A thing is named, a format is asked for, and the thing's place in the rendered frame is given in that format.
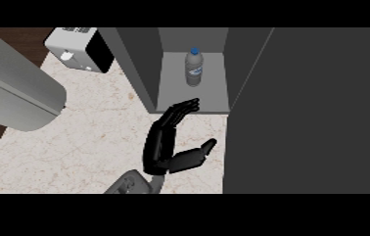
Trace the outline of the dark grey cabinet door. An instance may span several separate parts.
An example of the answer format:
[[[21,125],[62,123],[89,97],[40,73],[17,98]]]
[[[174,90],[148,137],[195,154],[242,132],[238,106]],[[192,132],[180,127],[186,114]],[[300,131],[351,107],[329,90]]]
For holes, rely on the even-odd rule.
[[[227,121],[223,191],[370,192],[370,28],[280,28]]]

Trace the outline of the grey open cabinet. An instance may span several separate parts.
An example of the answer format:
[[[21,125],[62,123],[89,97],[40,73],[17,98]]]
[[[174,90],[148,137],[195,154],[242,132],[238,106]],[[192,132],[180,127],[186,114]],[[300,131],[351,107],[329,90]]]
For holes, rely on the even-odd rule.
[[[204,114],[227,115],[272,36],[270,27],[102,27],[103,40],[151,114],[192,98]],[[204,57],[198,85],[186,84],[186,54]]]

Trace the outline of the white and black appliance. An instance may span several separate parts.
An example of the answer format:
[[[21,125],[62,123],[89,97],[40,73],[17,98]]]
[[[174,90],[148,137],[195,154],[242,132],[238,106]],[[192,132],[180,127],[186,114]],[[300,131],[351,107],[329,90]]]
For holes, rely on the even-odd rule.
[[[96,27],[56,27],[43,44],[67,68],[109,71],[114,55]]]

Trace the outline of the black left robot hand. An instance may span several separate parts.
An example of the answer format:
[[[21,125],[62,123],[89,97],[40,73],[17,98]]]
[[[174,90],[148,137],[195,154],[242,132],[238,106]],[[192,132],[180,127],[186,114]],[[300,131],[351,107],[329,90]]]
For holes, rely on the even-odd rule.
[[[151,175],[177,173],[202,166],[207,156],[217,145],[217,139],[211,138],[199,148],[174,153],[177,139],[177,125],[186,115],[199,110],[199,99],[186,100],[174,104],[154,122],[145,147],[143,147],[143,171]]]

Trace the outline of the large pale grey rounded appliance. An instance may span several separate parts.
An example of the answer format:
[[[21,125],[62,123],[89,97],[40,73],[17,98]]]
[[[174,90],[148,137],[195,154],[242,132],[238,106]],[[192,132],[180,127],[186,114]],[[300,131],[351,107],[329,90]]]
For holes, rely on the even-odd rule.
[[[64,86],[0,39],[0,124],[34,131],[61,115],[65,102]]]

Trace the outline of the clear bottled water, blue cap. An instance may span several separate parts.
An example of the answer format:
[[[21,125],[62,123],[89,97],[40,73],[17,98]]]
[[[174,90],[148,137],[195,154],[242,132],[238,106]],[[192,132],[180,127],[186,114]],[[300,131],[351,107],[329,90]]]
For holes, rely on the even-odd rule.
[[[185,79],[186,84],[192,87],[198,86],[202,77],[204,57],[199,49],[193,47],[185,57]]]

